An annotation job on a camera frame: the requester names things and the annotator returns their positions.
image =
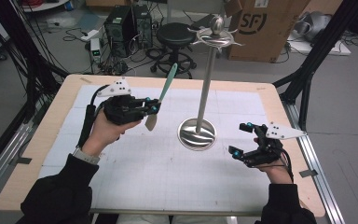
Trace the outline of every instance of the jacket sleeve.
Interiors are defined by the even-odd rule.
[[[255,224],[316,224],[310,210],[301,208],[297,185],[270,184],[268,203],[263,208],[261,221]]]
[[[90,223],[92,192],[89,184],[98,168],[69,154],[57,175],[40,178],[34,183],[21,204],[24,217],[20,223]]]

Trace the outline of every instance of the robotic hand controller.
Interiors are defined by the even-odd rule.
[[[106,118],[117,124],[125,124],[143,119],[147,115],[157,114],[161,103],[149,97],[136,99],[131,96],[131,89],[125,78],[115,81],[112,85],[97,91],[97,95],[110,96],[101,103]]]
[[[243,161],[247,167],[254,168],[261,164],[272,163],[284,154],[290,172],[290,157],[283,149],[283,144],[280,140],[307,135],[307,133],[303,131],[274,124],[273,122],[271,122],[269,126],[265,124],[259,126],[253,123],[242,123],[240,124],[240,130],[248,133],[255,132],[258,148],[254,151],[244,153],[243,150],[239,148],[229,146],[228,152],[232,154],[232,158]]]

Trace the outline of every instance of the person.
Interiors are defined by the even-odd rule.
[[[89,138],[81,151],[88,156],[98,157],[103,149],[114,143],[126,130],[141,121],[116,125],[107,120],[101,111],[93,124]],[[17,224],[90,224],[92,189],[90,181],[99,166],[68,155],[66,164],[57,175],[36,180],[21,204],[24,216]],[[277,160],[258,169],[265,172],[271,182],[268,202],[264,206],[261,219],[255,224],[316,223],[311,211],[301,208],[297,186],[293,184],[282,161]],[[154,223],[156,219],[168,221],[168,216],[143,216],[143,222],[135,222],[131,216],[119,216],[119,223]],[[198,217],[177,216],[176,223],[202,223]],[[203,223],[215,223],[210,219]]]

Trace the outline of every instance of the computer tower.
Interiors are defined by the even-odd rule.
[[[135,5],[132,7],[136,33],[138,36],[138,46],[140,49],[149,49],[153,46],[152,36],[152,17],[150,16],[147,5]]]
[[[136,35],[131,6],[114,6],[104,23],[108,41],[126,42]]]
[[[118,58],[127,58],[130,56],[130,47],[128,42],[113,42],[111,44],[111,54]]]

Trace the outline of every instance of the pants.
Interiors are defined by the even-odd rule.
[[[170,224],[165,215],[120,215],[117,224]],[[172,224],[228,224],[227,217],[174,216]]]

